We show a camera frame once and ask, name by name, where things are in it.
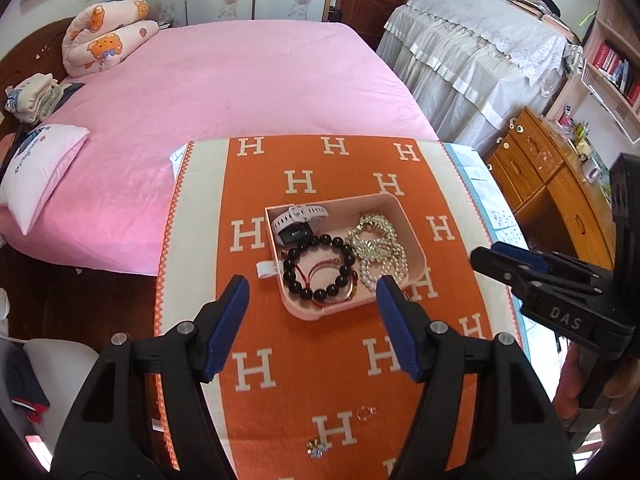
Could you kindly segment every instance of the orange tablecloth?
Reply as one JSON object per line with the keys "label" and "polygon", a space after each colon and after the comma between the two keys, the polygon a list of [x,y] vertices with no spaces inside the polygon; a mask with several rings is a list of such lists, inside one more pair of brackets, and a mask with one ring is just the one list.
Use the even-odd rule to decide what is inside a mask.
{"label": "orange tablecloth", "polygon": [[[308,322],[282,305],[264,208],[375,192],[400,200],[428,267],[407,292],[431,319],[469,335],[511,332],[511,296],[476,275],[468,252],[487,229],[446,150],[411,139],[285,136],[190,144],[168,221],[156,333],[193,319],[233,274],[251,301],[224,371],[204,386],[239,479],[383,479],[401,449],[421,386],[399,370],[375,304]],[[451,466],[464,462],[475,388],[465,383]],[[376,414],[359,420],[361,406]],[[330,447],[320,460],[306,441]]]}

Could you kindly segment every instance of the white pillow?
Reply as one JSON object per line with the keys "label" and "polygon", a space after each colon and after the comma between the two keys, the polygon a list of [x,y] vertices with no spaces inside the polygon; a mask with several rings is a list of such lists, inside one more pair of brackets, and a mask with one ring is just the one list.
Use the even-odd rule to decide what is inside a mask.
{"label": "white pillow", "polygon": [[9,206],[23,235],[31,231],[87,135],[89,130],[78,126],[40,126],[9,162],[0,184],[0,205]]}

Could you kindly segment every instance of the orange bear print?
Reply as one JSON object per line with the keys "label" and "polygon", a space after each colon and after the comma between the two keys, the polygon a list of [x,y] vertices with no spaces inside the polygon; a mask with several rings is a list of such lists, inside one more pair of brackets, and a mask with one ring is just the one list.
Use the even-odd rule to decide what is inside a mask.
{"label": "orange bear print", "polygon": [[143,20],[149,12],[149,6],[145,0],[136,0],[134,2],[138,8],[138,19]]}
{"label": "orange bear print", "polygon": [[89,20],[89,26],[87,27],[91,32],[98,32],[104,23],[104,7],[96,5],[94,7],[94,13]]}
{"label": "orange bear print", "polygon": [[86,49],[91,51],[95,59],[104,61],[109,56],[116,56],[116,54],[122,53],[122,42],[117,34],[110,32],[89,43]]}

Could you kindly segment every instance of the blue gripper pad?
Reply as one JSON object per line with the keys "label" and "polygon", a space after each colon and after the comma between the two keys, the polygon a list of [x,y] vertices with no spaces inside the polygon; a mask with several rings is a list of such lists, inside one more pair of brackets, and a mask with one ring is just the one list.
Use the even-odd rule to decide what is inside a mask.
{"label": "blue gripper pad", "polygon": [[508,256],[514,260],[518,260],[536,272],[546,274],[549,271],[549,266],[546,264],[542,256],[527,251],[526,249],[516,247],[515,245],[496,242],[491,246],[491,250],[495,253],[502,254],[503,256]]}
{"label": "blue gripper pad", "polygon": [[[220,300],[228,296],[229,286],[233,286],[233,281],[227,285]],[[236,339],[236,334],[242,323],[242,318],[249,306],[249,282],[246,278],[241,278],[231,290],[231,294],[225,304],[219,304],[222,308],[222,315],[209,338],[207,344],[207,362],[204,365],[203,375],[210,381],[216,374],[225,367],[226,358],[231,352],[231,345]]]}
{"label": "blue gripper pad", "polygon": [[418,381],[422,375],[422,366],[418,358],[417,341],[398,305],[399,301],[406,300],[391,276],[383,276],[378,280],[376,301],[400,368],[412,380]]}

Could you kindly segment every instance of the bookshelf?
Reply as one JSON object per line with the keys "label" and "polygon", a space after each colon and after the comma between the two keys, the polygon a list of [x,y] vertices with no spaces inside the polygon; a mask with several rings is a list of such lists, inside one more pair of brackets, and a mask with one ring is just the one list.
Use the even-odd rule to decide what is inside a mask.
{"label": "bookshelf", "polygon": [[620,91],[594,66],[603,41],[625,56],[640,73],[640,40],[616,0],[600,0],[591,35],[584,46],[587,61],[581,77],[569,79],[546,114],[557,121],[565,105],[577,110],[586,99],[594,99],[610,115],[614,124],[632,144],[640,142],[640,99],[632,106]]}

